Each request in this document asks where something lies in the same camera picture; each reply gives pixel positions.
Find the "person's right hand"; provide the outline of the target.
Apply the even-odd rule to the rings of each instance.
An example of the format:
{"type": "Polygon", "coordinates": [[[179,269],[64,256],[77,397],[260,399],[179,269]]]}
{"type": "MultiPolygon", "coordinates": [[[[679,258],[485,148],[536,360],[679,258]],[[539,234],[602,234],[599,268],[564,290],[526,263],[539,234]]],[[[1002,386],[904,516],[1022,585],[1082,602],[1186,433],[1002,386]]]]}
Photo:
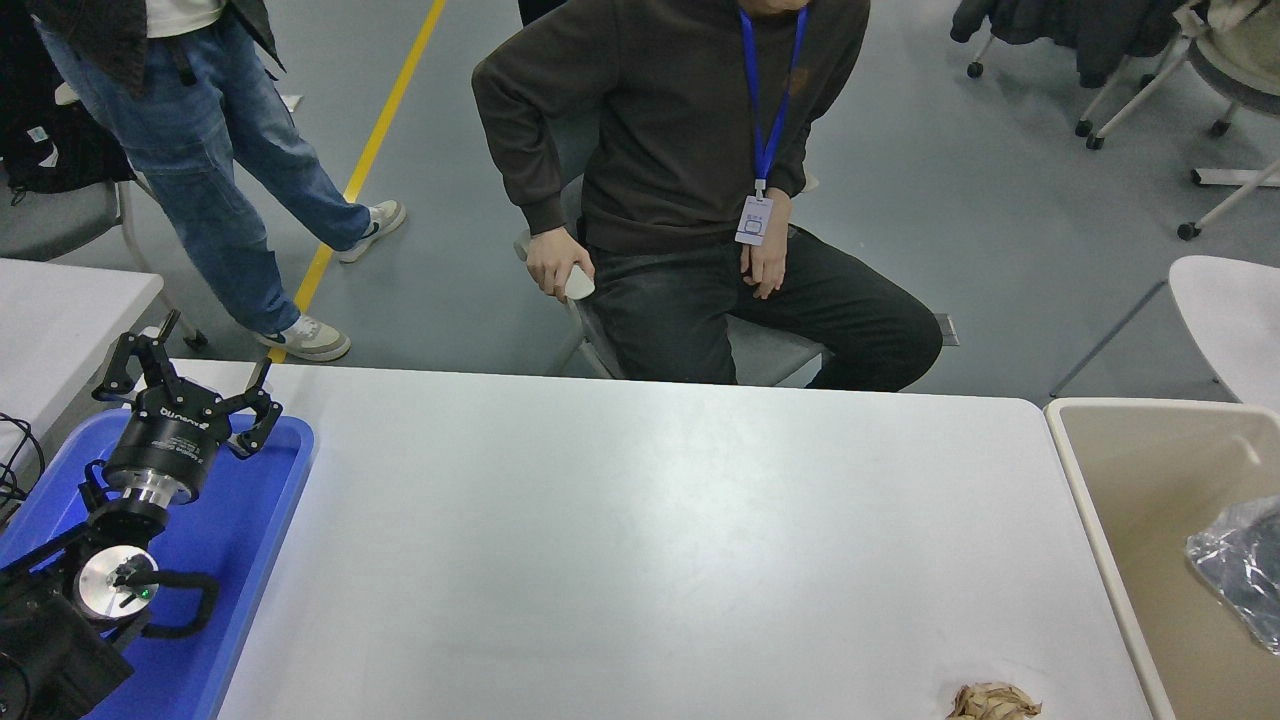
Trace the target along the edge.
{"type": "Polygon", "coordinates": [[[564,225],[532,234],[526,256],[527,273],[543,293],[564,304],[568,299],[568,279],[575,268],[594,281],[595,266],[589,251],[581,246],[564,225]]]}

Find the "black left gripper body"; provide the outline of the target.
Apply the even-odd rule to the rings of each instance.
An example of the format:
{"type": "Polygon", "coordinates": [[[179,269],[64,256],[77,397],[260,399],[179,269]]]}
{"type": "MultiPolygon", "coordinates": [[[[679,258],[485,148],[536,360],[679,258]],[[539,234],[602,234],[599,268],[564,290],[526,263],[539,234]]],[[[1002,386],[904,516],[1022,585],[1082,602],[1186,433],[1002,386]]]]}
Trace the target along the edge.
{"type": "Polygon", "coordinates": [[[166,389],[150,387],[134,398],[133,413],[102,469],[114,489],[138,486],[146,475],[177,484],[177,498],[197,498],[220,445],[230,438],[227,413],[218,413],[219,393],[182,386],[178,404],[166,389]]]}

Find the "person's left hand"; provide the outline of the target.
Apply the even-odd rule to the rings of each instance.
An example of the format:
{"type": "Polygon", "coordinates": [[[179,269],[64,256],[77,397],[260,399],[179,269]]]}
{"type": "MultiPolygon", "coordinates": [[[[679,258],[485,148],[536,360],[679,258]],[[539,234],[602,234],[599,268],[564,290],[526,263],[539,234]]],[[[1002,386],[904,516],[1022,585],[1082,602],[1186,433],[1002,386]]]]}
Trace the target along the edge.
{"type": "Polygon", "coordinates": [[[788,220],[794,209],[792,199],[782,190],[768,187],[764,197],[771,200],[772,209],[763,241],[741,247],[739,268],[751,296],[759,300],[768,300],[785,282],[788,220]]]}

